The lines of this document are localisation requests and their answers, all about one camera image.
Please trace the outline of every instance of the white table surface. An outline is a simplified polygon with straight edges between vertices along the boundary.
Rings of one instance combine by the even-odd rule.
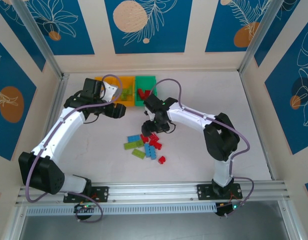
[[[64,94],[65,100],[82,89],[85,78],[103,76],[103,73],[71,73]],[[233,175],[253,180],[270,180],[271,175],[253,122],[252,114],[236,71],[130,71],[111,72],[121,76],[152,75],[156,80],[174,78],[182,85],[182,103],[198,111],[229,116],[235,129],[250,142],[251,150],[238,156],[233,163]],[[157,87],[158,97],[177,99],[178,86],[164,82]],[[95,119],[91,115],[88,121]],[[124,150],[127,136],[141,133],[143,107],[128,107],[121,119],[100,115],[92,124],[82,125],[74,134],[61,156],[60,168],[68,174],[87,177],[92,182],[145,183],[145,182],[196,182],[211,181],[214,160],[206,149],[203,132],[176,123],[172,134],[159,133],[165,156],[160,165],[156,160],[144,160],[132,155],[132,149]],[[245,149],[241,139],[238,150]]]

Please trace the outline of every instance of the metal bracket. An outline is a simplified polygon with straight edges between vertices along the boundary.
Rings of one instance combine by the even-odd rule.
[[[90,198],[95,200],[97,203],[107,203],[108,202],[108,195],[109,195],[109,187],[108,186],[92,186],[91,187],[91,194]],[[72,194],[68,194],[64,196],[63,202],[65,204],[73,204],[73,203],[80,203],[82,201],[86,202],[87,199],[81,196],[76,196]]]
[[[243,198],[241,186],[238,183],[231,184],[227,193],[222,197],[214,193],[212,184],[198,184],[196,187],[198,200],[230,200],[231,194],[235,196],[235,199]]]

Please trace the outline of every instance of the wall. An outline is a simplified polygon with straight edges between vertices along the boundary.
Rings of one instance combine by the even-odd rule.
[[[302,111],[306,102],[302,99],[298,104],[290,101],[298,95],[293,89],[299,85],[296,81],[300,77],[298,69],[305,66],[298,60],[298,54],[306,34],[302,30],[307,23],[308,0],[304,0],[299,2],[260,66],[253,59],[242,79],[274,175],[285,181],[308,234],[308,193],[305,189],[308,183],[308,121],[304,120],[307,110]],[[306,84],[308,79],[303,78],[300,85],[306,87]]]
[[[46,3],[44,7],[35,0],[25,4],[64,72],[237,69],[270,3],[269,0],[42,2]],[[52,14],[57,16],[53,20],[49,17]]]
[[[9,83],[15,80],[15,84],[19,84],[19,82],[23,79],[18,75],[18,71],[22,71],[24,72],[23,74],[25,74],[25,76],[30,79],[31,85],[36,87],[36,89],[34,87],[35,93],[33,95],[33,99],[29,103],[26,103],[26,98],[28,95],[27,90],[25,89],[24,92],[22,92],[24,98],[24,106],[26,104],[29,104],[30,106],[27,112],[27,116],[26,112],[23,113],[22,118],[26,118],[26,120],[20,128],[21,132],[17,140],[16,148],[11,154],[11,158],[7,159],[6,157],[2,157],[0,155],[1,238],[7,221],[9,220],[13,206],[15,205],[18,191],[22,185],[18,156],[23,151],[31,151],[33,147],[36,146],[36,144],[42,139],[59,80],[54,75],[48,63],[45,64],[42,70],[39,68],[39,66],[29,55],[28,51],[24,48],[21,41],[11,30],[1,14],[0,43],[13,58],[11,58],[9,62],[11,67],[5,69],[6,74],[0,74],[0,83]],[[0,66],[4,66],[3,59],[4,58],[2,56]],[[21,70],[12,67],[15,64],[18,65]],[[4,121],[7,121],[7,116],[5,115],[5,118],[2,117],[3,114],[2,116],[0,115],[0,123],[5,124]],[[8,138],[6,139],[5,144],[9,145]]]

